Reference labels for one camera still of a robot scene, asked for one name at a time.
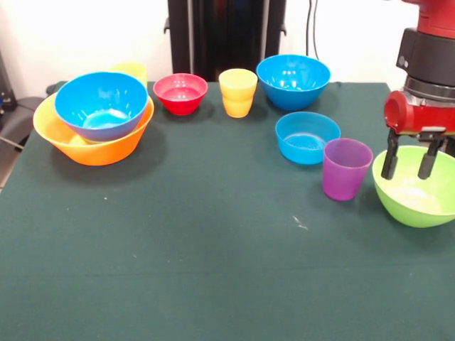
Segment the green bowl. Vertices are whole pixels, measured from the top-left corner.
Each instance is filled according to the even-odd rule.
[[[401,146],[392,180],[381,177],[383,151],[373,162],[376,192],[385,209],[398,222],[411,227],[433,227],[455,219],[455,158],[438,152],[431,176],[417,176],[427,148]]]

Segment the large blue bowl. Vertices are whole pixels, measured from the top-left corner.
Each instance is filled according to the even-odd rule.
[[[84,139],[120,139],[139,123],[148,101],[136,78],[117,72],[95,72],[69,81],[55,97],[58,116]]]
[[[316,112],[284,115],[278,120],[275,133],[282,155],[300,165],[321,163],[327,142],[341,136],[334,120]]]
[[[258,64],[256,73],[270,101],[292,111],[312,104],[331,77],[324,63],[304,55],[273,55]]]

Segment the cup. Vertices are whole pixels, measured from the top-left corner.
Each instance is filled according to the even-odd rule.
[[[335,139],[324,148],[322,188],[337,201],[355,198],[373,161],[370,147],[354,139]]]
[[[126,73],[137,78],[147,88],[147,68],[138,62],[123,62],[111,67],[110,71]]]
[[[256,74],[246,69],[229,69],[218,80],[226,114],[236,119],[247,116],[256,92]]]

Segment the red robot arm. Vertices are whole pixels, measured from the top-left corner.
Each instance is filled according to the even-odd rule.
[[[455,144],[455,0],[403,0],[419,5],[417,30],[403,34],[397,66],[407,73],[405,86],[392,92],[384,106],[390,128],[382,177],[391,179],[402,135],[429,142],[418,176],[431,175],[438,150]]]

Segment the orange bowl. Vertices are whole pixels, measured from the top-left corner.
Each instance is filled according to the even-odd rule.
[[[33,126],[43,139],[62,151],[68,158],[86,166],[105,166],[123,160],[137,147],[154,114],[149,97],[144,115],[137,127],[121,139],[90,144],[68,127],[54,110],[55,95],[45,99],[33,115]]]

